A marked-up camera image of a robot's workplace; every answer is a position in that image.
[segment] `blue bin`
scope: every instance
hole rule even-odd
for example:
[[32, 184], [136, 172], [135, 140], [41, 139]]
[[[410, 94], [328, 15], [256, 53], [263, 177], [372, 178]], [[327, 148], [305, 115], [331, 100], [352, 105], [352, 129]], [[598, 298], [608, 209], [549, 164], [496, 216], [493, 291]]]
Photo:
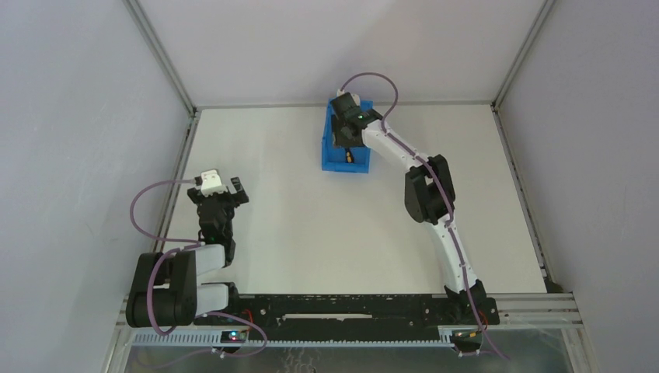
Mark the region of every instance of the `blue bin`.
[[[321, 154], [323, 171], [334, 171], [335, 173], [368, 173], [368, 164], [371, 161], [371, 149], [365, 146], [350, 148], [354, 163], [348, 163], [346, 162], [344, 148], [334, 148], [332, 144], [332, 115], [334, 115], [334, 109], [332, 109], [330, 101], [327, 102], [325, 130], [323, 132], [323, 153]], [[363, 111], [372, 109], [373, 101], [361, 101], [360, 107]]]

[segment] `glass panel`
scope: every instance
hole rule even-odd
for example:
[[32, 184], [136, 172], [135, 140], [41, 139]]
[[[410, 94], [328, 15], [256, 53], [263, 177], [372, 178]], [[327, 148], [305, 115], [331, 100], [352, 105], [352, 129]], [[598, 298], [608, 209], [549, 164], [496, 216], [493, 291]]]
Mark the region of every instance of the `glass panel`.
[[[492, 330], [490, 335], [497, 346], [511, 357], [510, 362], [490, 355], [458, 358], [452, 350], [437, 347], [271, 347], [247, 358], [221, 359], [217, 354], [198, 354], [159, 369], [158, 372], [572, 372], [559, 330]], [[144, 364], [164, 364], [199, 349], [198, 347], [134, 347], [131, 350], [126, 372], [153, 371], [141, 367], [135, 362], [136, 357]]]

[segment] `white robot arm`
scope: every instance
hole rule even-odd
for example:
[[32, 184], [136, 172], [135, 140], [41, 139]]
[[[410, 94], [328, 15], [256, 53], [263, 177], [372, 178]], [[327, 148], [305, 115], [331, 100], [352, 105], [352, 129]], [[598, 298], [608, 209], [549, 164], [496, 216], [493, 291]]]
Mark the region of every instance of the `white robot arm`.
[[455, 220], [448, 224], [448, 209], [434, 182], [427, 184], [426, 180], [429, 176], [424, 175], [426, 170], [418, 158], [423, 159], [426, 163], [432, 163], [433, 166], [436, 166], [434, 161], [438, 161], [438, 163], [440, 160], [444, 161], [445, 177], [448, 180], [442, 180], [442, 184], [447, 182], [450, 194], [455, 199], [445, 159], [440, 155], [429, 158], [417, 151], [393, 132], [386, 122], [383, 123], [379, 113], [374, 110], [362, 111], [356, 104], [359, 99], [355, 96], [344, 93], [332, 101], [337, 120], [336, 125], [333, 125], [335, 145], [345, 148], [366, 146], [406, 173], [406, 208], [410, 216], [415, 221], [422, 223], [429, 231], [441, 262], [442, 276], [447, 290], [456, 294], [465, 291], [464, 273], [467, 276], [468, 286], [470, 288], [475, 286], [478, 277], [473, 272], [466, 255], [460, 257], [459, 248], [455, 246], [449, 231], [449, 229], [452, 230], [455, 241], [461, 248], [464, 248], [455, 227]]
[[[413, 157], [409, 152], [403, 150], [400, 145], [392, 141], [392, 135], [399, 139], [405, 146], [412, 149], [417, 156], [428, 159], [427, 155], [418, 152], [414, 147], [408, 145], [405, 140], [391, 130], [387, 123], [385, 123], [384, 128], [385, 132], [382, 131], [382, 122], [380, 120], [375, 120], [368, 124], [362, 131], [364, 145], [380, 154], [393, 166], [401, 168], [404, 172], [409, 171], [413, 167], [422, 167], [421, 162], [416, 160], [416, 157]], [[424, 221], [422, 224], [426, 227], [433, 239], [433, 244], [441, 262], [441, 272], [446, 287], [459, 293], [465, 290], [465, 281], [462, 278], [462, 265], [458, 256], [458, 249], [455, 247], [453, 239], [448, 232], [449, 227], [455, 233], [460, 247], [464, 248], [464, 245], [460, 241], [460, 235], [455, 228], [455, 219], [447, 226], [448, 218], [448, 214], [445, 214], [438, 219], [437, 224], [431, 224], [427, 221]], [[467, 269], [467, 281], [469, 287], [472, 287], [476, 283], [477, 277], [466, 256], [464, 257], [464, 261]]]

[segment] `orange wire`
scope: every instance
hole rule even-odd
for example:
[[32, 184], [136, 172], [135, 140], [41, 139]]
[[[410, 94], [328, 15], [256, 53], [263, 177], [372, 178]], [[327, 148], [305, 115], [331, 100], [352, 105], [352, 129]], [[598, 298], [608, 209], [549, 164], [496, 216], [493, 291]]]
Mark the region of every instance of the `orange wire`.
[[252, 317], [252, 311], [250, 311], [250, 310], [248, 310], [248, 309], [245, 309], [245, 310], [242, 311], [242, 312], [243, 312], [243, 313], [246, 313], [246, 314], [249, 316], [249, 322], [251, 322], [252, 324], [254, 324], [254, 318]]
[[487, 330], [487, 327], [490, 326], [490, 323], [487, 321], [487, 317], [485, 316], [485, 314], [481, 310], [478, 310], [478, 314], [481, 317], [483, 317], [483, 319], [485, 320], [485, 330]]

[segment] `white table surface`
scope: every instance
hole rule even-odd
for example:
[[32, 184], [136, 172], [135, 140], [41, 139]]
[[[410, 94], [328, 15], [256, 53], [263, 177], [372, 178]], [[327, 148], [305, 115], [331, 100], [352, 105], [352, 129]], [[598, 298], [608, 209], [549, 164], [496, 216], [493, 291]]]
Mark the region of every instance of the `white table surface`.
[[[486, 290], [546, 292], [490, 108], [399, 106], [388, 122], [448, 160], [456, 222]], [[185, 178], [216, 168], [250, 199], [235, 213], [233, 264], [202, 278], [251, 294], [443, 293], [431, 239], [403, 206], [403, 173], [374, 152], [369, 174], [323, 172], [324, 123], [324, 107], [202, 112]], [[168, 237], [197, 236], [185, 189]]]

